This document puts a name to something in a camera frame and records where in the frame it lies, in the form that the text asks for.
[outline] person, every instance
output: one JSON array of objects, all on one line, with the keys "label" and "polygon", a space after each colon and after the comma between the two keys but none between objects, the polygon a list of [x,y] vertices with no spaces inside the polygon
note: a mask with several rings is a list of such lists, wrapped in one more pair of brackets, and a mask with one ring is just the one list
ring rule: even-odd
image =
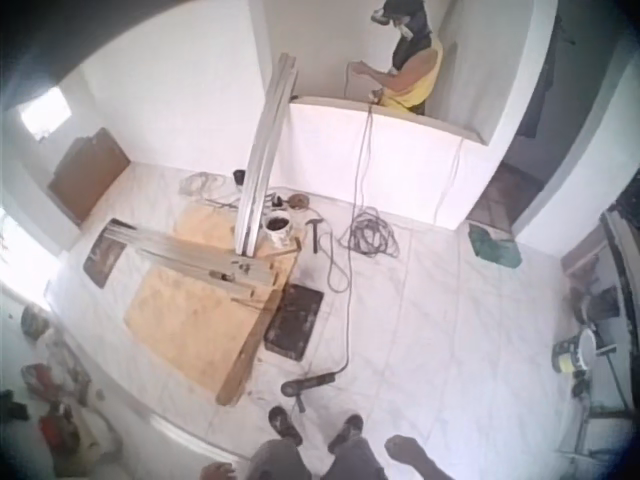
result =
[{"label": "person", "polygon": [[[287,412],[282,407],[274,407],[269,412],[269,423],[280,439],[269,440],[260,446],[250,461],[246,480],[310,480],[311,472],[297,448],[302,445],[302,437]],[[387,479],[369,442],[362,436],[363,427],[360,415],[347,418],[327,447],[335,459],[323,480]],[[451,480],[414,438],[395,435],[387,440],[385,450],[393,460],[413,467],[425,480]],[[208,465],[200,476],[200,480],[235,478],[233,467],[228,463]]]},{"label": "person", "polygon": [[372,78],[382,86],[374,101],[394,110],[424,115],[425,102],[436,83],[442,64],[442,44],[429,29],[422,0],[387,0],[374,12],[373,21],[393,25],[400,40],[393,52],[393,68],[380,72],[365,62],[351,62],[355,75]]}]

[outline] plywood board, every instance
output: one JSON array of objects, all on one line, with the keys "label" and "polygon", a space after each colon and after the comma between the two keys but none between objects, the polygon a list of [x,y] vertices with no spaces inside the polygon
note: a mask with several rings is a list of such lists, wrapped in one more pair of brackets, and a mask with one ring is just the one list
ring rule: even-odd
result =
[{"label": "plywood board", "polygon": [[[235,212],[191,205],[173,233],[232,252],[234,225]],[[275,251],[261,239],[256,257]],[[232,301],[212,285],[153,267],[125,315],[126,324],[156,355],[215,393],[218,403],[229,404],[242,392],[296,258],[297,254],[290,254],[272,259],[275,287],[257,287],[251,306]]]}]

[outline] respirator mask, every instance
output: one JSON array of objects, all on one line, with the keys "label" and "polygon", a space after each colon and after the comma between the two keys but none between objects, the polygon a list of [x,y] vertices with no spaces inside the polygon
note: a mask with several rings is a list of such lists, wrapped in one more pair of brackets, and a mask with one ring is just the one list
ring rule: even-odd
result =
[{"label": "respirator mask", "polygon": [[383,27],[391,24],[393,20],[394,26],[407,40],[428,28],[422,0],[387,0],[382,8],[371,15],[371,21]]}]

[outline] leg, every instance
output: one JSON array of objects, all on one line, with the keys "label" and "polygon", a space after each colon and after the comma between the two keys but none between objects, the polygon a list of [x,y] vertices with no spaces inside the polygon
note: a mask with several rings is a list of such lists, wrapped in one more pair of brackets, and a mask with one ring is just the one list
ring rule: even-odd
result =
[{"label": "leg", "polygon": [[364,422],[360,415],[352,415],[329,444],[336,456],[325,480],[349,478],[353,480],[386,479],[384,469],[376,459],[369,442],[362,436]]},{"label": "leg", "polygon": [[247,480],[309,480],[298,449],[290,439],[269,440],[251,458]]}]

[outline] paint bucket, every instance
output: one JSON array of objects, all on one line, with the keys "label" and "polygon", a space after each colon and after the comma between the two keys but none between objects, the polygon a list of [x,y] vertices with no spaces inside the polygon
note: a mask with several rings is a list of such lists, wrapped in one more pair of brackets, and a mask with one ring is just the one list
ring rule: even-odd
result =
[{"label": "paint bucket", "polygon": [[596,337],[585,328],[577,335],[553,346],[551,364],[558,373],[589,370],[596,358]]},{"label": "paint bucket", "polygon": [[267,215],[263,221],[267,237],[276,248],[287,248],[291,245],[291,217],[287,212],[275,211]]}]

